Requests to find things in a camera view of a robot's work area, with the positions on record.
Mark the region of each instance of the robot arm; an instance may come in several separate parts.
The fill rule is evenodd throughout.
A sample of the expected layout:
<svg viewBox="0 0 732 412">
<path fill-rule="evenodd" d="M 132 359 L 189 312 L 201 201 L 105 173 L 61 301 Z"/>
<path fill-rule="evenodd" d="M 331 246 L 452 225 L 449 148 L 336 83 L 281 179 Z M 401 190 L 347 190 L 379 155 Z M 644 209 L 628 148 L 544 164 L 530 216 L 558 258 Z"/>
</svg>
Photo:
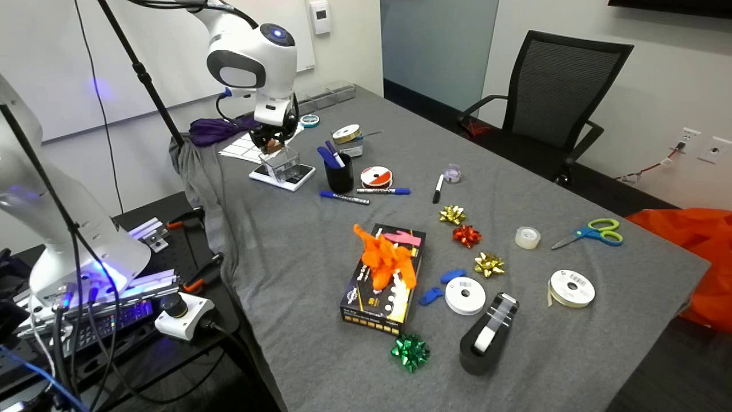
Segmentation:
<svg viewBox="0 0 732 412">
<path fill-rule="evenodd" d="M 118 229 L 89 190 L 53 168 L 53 163 L 47 163 L 39 152 L 45 135 L 42 123 L 16 90 L 0 75 L 0 210 L 22 219 L 47 246 L 31 272 L 33 296 L 47 308 L 61 308 L 69 292 L 75 292 L 75 247 L 39 173 L 22 148 L 18 135 L 29 137 L 53 187 L 57 187 L 61 200 L 75 219 L 78 231 L 102 256 L 114 286 L 124 292 L 145 271 L 152 249 Z M 98 286 L 98 292 L 111 289 L 93 255 L 87 249 L 78 255 L 83 279 L 87 279 L 85 292 L 93 292 L 89 286 Z"/>
<path fill-rule="evenodd" d="M 225 0 L 133 2 L 159 9 L 186 8 L 209 27 L 209 73 L 239 97 L 255 94 L 255 120 L 262 128 L 253 132 L 253 140 L 263 154 L 279 152 L 293 137 L 300 116 L 293 94 L 297 50 L 287 27 L 257 25 Z"/>
</svg>

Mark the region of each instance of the pen holder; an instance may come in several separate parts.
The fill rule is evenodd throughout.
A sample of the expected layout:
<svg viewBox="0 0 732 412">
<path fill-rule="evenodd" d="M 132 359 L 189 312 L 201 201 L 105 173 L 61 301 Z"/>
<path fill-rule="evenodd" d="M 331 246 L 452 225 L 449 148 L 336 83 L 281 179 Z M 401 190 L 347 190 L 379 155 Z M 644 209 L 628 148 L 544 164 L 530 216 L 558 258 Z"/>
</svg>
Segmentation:
<svg viewBox="0 0 732 412">
<path fill-rule="evenodd" d="M 324 164 L 331 190 L 335 190 L 335 192 L 340 192 L 340 195 L 352 190 L 351 155 L 348 155 L 348 154 L 341 154 L 341 158 L 343 158 L 347 168 L 332 170 L 332 168 Z"/>
</svg>

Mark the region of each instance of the chair backrest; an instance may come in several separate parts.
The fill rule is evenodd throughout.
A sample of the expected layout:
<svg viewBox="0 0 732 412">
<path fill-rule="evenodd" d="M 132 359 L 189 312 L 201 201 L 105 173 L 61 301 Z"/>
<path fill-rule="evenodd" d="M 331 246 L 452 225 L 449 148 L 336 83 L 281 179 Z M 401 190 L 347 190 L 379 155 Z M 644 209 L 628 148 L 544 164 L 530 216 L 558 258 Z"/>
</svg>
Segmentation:
<svg viewBox="0 0 732 412">
<path fill-rule="evenodd" d="M 632 50 L 532 31 L 510 75 L 503 131 L 571 154 Z"/>
</svg>

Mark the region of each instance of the white cord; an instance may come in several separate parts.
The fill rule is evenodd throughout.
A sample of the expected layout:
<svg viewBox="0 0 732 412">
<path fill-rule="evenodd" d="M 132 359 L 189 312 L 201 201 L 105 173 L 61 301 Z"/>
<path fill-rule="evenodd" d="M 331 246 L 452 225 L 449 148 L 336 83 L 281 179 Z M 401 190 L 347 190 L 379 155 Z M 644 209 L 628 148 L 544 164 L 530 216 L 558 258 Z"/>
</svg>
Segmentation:
<svg viewBox="0 0 732 412">
<path fill-rule="evenodd" d="M 49 350 L 49 346 L 47 346 L 47 341 L 42 340 L 42 334 L 39 334 L 39 327 L 37 327 L 37 319 L 35 319 L 35 297 L 31 301 L 31 329 L 33 329 L 33 336 L 37 340 L 37 344 L 42 346 L 42 350 L 45 350 L 45 356 L 47 356 L 47 361 L 49 361 L 49 369 L 50 369 L 50 376 L 55 379 L 55 361 L 53 361 L 53 357 L 50 357 L 50 350 Z"/>
</svg>

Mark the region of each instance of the orange fabric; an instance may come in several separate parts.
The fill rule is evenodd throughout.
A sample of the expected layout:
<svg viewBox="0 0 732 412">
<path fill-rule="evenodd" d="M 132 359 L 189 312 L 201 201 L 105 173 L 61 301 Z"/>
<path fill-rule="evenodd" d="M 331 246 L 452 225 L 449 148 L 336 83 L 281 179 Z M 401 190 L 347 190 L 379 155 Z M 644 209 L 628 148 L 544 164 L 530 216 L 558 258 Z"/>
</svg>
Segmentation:
<svg viewBox="0 0 732 412">
<path fill-rule="evenodd" d="M 409 249 L 397 247 L 382 237 L 372 237 L 359 225 L 352 225 L 352 233 L 365 243 L 361 263 L 372 269 L 372 286 L 375 292 L 387 289 L 397 272 L 401 272 L 408 289 L 416 286 Z"/>
<path fill-rule="evenodd" d="M 685 319 L 732 332 L 732 210 L 640 210 L 629 219 L 711 263 Z"/>
</svg>

